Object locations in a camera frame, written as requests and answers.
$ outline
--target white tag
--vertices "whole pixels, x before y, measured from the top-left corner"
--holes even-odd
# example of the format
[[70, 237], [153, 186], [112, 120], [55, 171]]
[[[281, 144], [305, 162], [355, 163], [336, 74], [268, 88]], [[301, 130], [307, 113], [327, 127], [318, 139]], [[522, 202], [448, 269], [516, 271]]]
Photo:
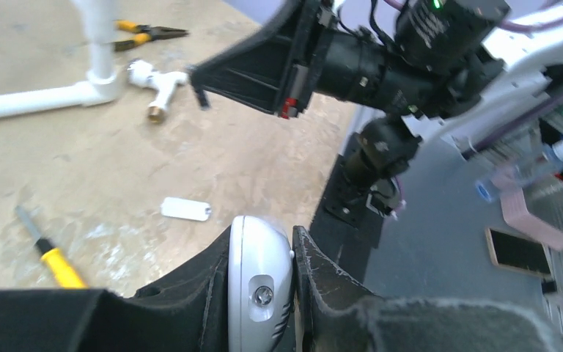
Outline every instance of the white tag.
[[170, 218], [206, 221], [211, 212], [210, 204], [195, 200], [167, 197], [161, 204], [161, 214]]

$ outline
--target white pvc pipe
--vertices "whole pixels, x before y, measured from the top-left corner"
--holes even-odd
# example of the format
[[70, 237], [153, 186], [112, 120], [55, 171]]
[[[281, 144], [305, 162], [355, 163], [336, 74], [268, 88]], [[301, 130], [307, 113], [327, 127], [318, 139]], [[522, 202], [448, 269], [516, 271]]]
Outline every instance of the white pvc pipe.
[[90, 82], [82, 81], [68, 87], [0, 95], [0, 117], [107, 103], [115, 99], [117, 93], [109, 89], [99, 90]]
[[112, 44], [89, 44], [89, 60], [91, 63], [89, 73], [95, 78], [107, 79], [114, 74]]
[[156, 89], [158, 94], [150, 106], [157, 106], [165, 111], [169, 109], [169, 100], [172, 99], [177, 85], [188, 82], [188, 75], [184, 72], [168, 72], [155, 75], [151, 79], [150, 88]]
[[115, 0], [73, 0], [81, 13], [89, 42], [90, 69], [87, 81], [72, 86], [0, 95], [0, 117], [91, 106], [115, 100], [121, 91], [114, 69]]
[[0, 95], [0, 117], [27, 114], [81, 104], [80, 89], [74, 85]]

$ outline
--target black mount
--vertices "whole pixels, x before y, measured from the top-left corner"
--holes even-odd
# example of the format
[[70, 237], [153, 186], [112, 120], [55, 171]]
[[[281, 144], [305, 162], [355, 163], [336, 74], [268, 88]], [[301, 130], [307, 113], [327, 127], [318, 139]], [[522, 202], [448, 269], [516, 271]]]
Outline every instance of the black mount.
[[358, 228], [367, 211], [385, 217], [396, 208], [401, 199], [393, 177], [408, 169], [422, 138], [391, 115], [369, 122], [353, 137], [356, 147], [331, 175], [333, 192], [324, 205], [331, 215]]
[[266, 114], [296, 117], [309, 104], [337, 27], [329, 1], [286, 0], [262, 28], [190, 73], [199, 105], [205, 91]]

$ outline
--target pvc pipe elbow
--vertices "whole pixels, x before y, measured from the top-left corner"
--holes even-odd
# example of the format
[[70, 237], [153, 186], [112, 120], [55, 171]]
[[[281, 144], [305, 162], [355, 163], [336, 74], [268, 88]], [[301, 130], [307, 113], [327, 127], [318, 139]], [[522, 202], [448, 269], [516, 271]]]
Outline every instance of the pvc pipe elbow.
[[158, 91], [156, 98], [148, 106], [148, 119], [159, 123], [165, 120], [177, 85], [187, 84], [189, 77], [184, 72], [160, 73], [154, 66], [143, 60], [134, 60], [128, 65], [128, 80], [130, 83]]
[[92, 71], [87, 72], [87, 81], [75, 84], [81, 92], [81, 105], [92, 106], [116, 100], [122, 93], [122, 80], [115, 71], [107, 79], [97, 78]]

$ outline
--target gray floor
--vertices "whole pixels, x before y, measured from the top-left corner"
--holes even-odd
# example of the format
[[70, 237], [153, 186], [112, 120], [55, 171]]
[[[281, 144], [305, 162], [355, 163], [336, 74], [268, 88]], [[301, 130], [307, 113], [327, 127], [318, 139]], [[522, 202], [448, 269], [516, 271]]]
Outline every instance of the gray floor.
[[499, 203], [488, 204], [476, 193], [473, 182], [484, 173], [446, 142], [423, 148], [400, 177], [408, 206], [399, 221], [384, 224], [364, 284], [383, 296], [540, 305], [540, 279], [499, 269], [490, 261], [486, 227], [516, 231], [504, 222]]

